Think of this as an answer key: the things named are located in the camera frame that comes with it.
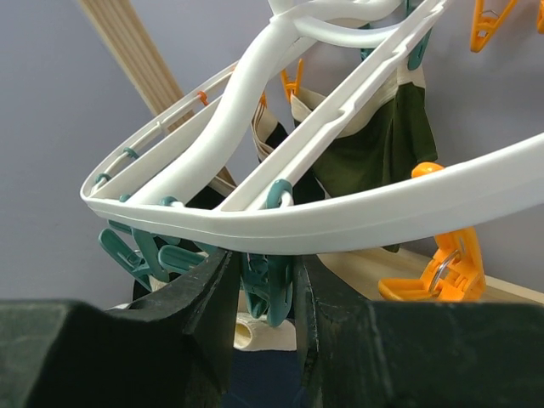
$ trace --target navy fabric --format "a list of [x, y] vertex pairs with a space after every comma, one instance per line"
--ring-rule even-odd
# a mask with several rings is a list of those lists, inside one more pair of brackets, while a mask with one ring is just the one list
[[222, 408], [307, 408], [296, 351], [234, 350]]

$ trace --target hanger arm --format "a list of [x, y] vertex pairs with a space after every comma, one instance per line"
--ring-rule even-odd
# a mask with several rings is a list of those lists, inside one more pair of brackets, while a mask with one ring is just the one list
[[[124, 207], [117, 200], [89, 206], [102, 218], [233, 251], [346, 252], [460, 230], [542, 204], [543, 155], [544, 133], [424, 177], [265, 211], [162, 207], [158, 212], [154, 206]], [[432, 202], [422, 198], [429, 196]]]
[[[436, 5], [447, 1], [426, 0], [426, 3]], [[273, 69], [282, 55], [303, 37], [295, 24], [301, 15], [322, 20], [367, 15], [369, 19], [379, 20], [392, 4], [395, 3], [386, 4], [378, 0], [364, 4], [311, 1], [273, 18], [241, 57], [216, 112], [200, 137], [128, 201], [134, 205], [156, 204], [164, 196], [176, 196], [181, 202], [187, 202], [213, 179], [241, 142]], [[352, 30], [361, 38], [372, 35], [371, 31]]]
[[372, 48], [393, 34], [399, 24], [389, 27], [367, 30], [354, 30], [353, 28], [333, 25], [314, 17], [304, 17], [296, 23], [301, 37], [314, 38], [323, 43], [337, 45], [346, 48]]

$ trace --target orange clothespin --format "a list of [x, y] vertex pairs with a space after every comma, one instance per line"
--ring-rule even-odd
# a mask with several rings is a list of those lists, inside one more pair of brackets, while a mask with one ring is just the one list
[[538, 17], [536, 19], [536, 29], [541, 34], [544, 34], [544, 0], [541, 0], [541, 6], [538, 9]]
[[[422, 163], [412, 172], [420, 177], [443, 169]], [[434, 237], [438, 251], [419, 279], [382, 279], [378, 290], [389, 300], [478, 300], [485, 291], [485, 274], [478, 236], [473, 227]]]
[[265, 93], [263, 93], [261, 95], [261, 99], [258, 101], [258, 103], [261, 104], [262, 106], [264, 106], [265, 108], [267, 107], [267, 105], [266, 105], [266, 94]]
[[208, 106], [208, 105], [209, 105], [209, 104], [208, 104], [208, 101], [207, 101], [207, 95], [206, 95], [205, 92], [203, 92], [203, 91], [198, 91], [196, 94], [200, 97], [201, 102], [202, 102], [202, 104], [203, 104], [204, 106]]
[[485, 0], [476, 0], [474, 5], [473, 28], [470, 36], [470, 50], [473, 53], [479, 53], [484, 49], [485, 45], [512, 12], [518, 0], [510, 0], [500, 14], [492, 10], [484, 10], [484, 2]]
[[286, 91], [286, 98], [291, 102], [291, 95], [298, 96], [298, 90], [300, 89], [300, 82], [303, 79], [304, 62], [302, 59], [298, 60], [297, 77], [294, 81], [289, 81], [286, 70], [283, 70], [280, 74], [281, 83]]

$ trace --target metal ring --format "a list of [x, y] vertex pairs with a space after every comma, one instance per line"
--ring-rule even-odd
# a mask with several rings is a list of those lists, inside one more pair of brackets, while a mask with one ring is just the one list
[[451, 264], [452, 261], [454, 261], [459, 256], [459, 251], [455, 250], [450, 255], [446, 257], [444, 262], [440, 264], [438, 269], [436, 269], [436, 274], [434, 274], [433, 280], [431, 280], [431, 285], [428, 287], [428, 291], [433, 293], [434, 288], [438, 285], [440, 278], [442, 277], [442, 274], [446, 269], [448, 269], [448, 266]]
[[497, 19], [499, 18], [499, 14], [497, 14], [497, 13], [495, 12], [495, 10], [491, 10], [491, 9], [482, 11], [482, 12], [480, 13], [480, 15], [484, 15], [484, 14], [487, 14], [487, 13], [493, 14]]

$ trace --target dark green fabric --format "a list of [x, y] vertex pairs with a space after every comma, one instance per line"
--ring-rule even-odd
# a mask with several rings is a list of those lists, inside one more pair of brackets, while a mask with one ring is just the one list
[[[417, 164], [437, 159], [425, 89], [407, 83], [358, 133], [335, 139], [312, 171], [332, 197], [339, 197], [407, 180]], [[397, 252], [400, 245], [384, 249]]]

